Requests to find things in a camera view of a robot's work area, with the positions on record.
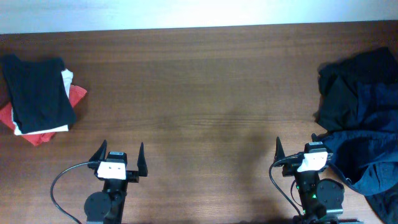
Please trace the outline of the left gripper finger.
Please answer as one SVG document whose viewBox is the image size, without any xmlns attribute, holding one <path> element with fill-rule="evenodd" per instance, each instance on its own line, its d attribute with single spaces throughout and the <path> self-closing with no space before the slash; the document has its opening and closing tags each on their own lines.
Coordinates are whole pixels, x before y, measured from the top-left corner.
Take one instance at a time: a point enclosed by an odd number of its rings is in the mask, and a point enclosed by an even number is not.
<svg viewBox="0 0 398 224">
<path fill-rule="evenodd" d="M 103 161 L 106 155 L 107 140 L 104 140 L 99 149 L 91 156 L 90 162 Z"/>
<path fill-rule="evenodd" d="M 137 159 L 138 174 L 140 177 L 147 177 L 148 168 L 146 164 L 146 159 L 144 155 L 144 143 L 142 142 L 139 148 L 139 155 Z"/>
</svg>

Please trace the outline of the navy blue shorts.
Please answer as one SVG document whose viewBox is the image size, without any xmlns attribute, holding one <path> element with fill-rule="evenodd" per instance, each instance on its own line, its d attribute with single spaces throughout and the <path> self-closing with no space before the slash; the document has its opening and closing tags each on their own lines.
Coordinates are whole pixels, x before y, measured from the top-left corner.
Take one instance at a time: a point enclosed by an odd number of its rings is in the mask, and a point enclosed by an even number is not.
<svg viewBox="0 0 398 224">
<path fill-rule="evenodd" d="M 397 84 L 359 83 L 357 90 L 354 123 L 319 139 L 342 181 L 368 196 L 397 183 Z"/>
</svg>

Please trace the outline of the black garment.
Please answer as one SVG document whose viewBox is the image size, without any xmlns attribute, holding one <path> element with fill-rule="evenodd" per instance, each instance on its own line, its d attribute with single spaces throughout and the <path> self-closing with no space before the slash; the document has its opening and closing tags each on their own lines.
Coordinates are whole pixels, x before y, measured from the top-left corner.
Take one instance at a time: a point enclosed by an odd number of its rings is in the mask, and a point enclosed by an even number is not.
<svg viewBox="0 0 398 224">
<path fill-rule="evenodd" d="M 397 84 L 397 60 L 388 47 L 380 47 L 326 64 L 318 73 L 322 102 L 317 123 L 327 131 L 319 135 L 319 139 L 354 123 L 358 105 L 357 84 Z M 382 222 L 397 223 L 397 183 L 385 192 L 364 196 Z"/>
</svg>

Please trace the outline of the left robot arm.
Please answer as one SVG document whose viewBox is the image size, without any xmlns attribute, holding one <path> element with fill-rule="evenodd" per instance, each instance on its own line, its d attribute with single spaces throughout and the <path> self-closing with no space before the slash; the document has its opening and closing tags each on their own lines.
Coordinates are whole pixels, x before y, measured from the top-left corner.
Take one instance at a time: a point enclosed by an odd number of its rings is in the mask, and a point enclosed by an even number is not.
<svg viewBox="0 0 398 224">
<path fill-rule="evenodd" d="M 121 224 L 128 184 L 138 183 L 141 177 L 148 175 L 144 145 L 139 148 L 138 170 L 127 170 L 125 152 L 107 152 L 106 148 L 107 142 L 103 141 L 89 159 L 88 167 L 94 170 L 95 177 L 104 185 L 101 191 L 91 194 L 85 201 L 86 222 Z"/>
</svg>

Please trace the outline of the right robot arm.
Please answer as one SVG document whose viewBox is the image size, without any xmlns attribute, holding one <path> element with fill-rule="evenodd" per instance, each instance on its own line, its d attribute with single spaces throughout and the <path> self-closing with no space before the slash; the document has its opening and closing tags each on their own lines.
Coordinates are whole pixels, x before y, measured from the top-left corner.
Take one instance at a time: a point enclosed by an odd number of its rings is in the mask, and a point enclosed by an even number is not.
<svg viewBox="0 0 398 224">
<path fill-rule="evenodd" d="M 269 174 L 275 167 L 282 168 L 284 177 L 293 177 L 291 187 L 298 191 L 301 207 L 288 197 L 273 180 L 277 190 L 294 207 L 297 216 L 294 223 L 338 223 L 343 213 L 344 187 L 333 179 L 321 179 L 319 173 L 326 170 L 333 153 L 322 142 L 309 142 L 304 151 L 286 156 L 279 138 L 276 139 L 274 162 Z"/>
</svg>

